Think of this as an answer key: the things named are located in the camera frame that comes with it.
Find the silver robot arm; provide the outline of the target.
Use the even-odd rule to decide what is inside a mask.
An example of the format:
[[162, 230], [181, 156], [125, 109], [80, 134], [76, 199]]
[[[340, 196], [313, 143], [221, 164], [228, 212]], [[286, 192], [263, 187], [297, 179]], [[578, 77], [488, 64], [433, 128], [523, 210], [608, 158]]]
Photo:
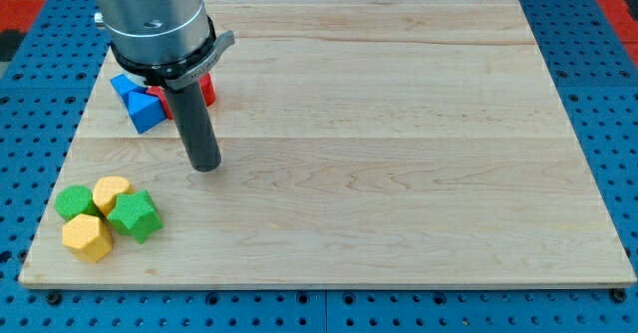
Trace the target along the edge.
[[203, 0], [96, 0], [117, 51], [145, 65], [177, 62], [212, 30]]

